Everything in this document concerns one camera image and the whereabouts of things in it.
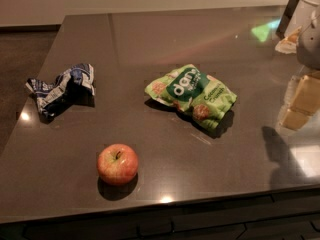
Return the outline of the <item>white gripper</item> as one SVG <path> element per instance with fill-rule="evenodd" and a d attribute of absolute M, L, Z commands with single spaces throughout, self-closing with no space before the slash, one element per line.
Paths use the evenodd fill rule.
<path fill-rule="evenodd" d="M 311 12 L 302 28 L 296 28 L 280 40 L 275 50 L 283 54 L 295 54 L 297 51 L 297 59 L 302 65 L 320 70 L 320 7 Z M 320 74 L 313 72 L 301 77 L 293 76 L 280 111 L 280 125 L 296 131 L 319 109 Z"/>

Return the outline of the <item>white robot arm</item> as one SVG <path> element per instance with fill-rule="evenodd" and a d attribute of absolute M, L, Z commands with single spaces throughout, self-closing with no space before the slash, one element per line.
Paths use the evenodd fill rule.
<path fill-rule="evenodd" d="M 275 47 L 296 54 L 302 68 L 287 86 L 278 126 L 301 129 L 320 110 L 320 0 L 289 0 L 277 29 Z"/>

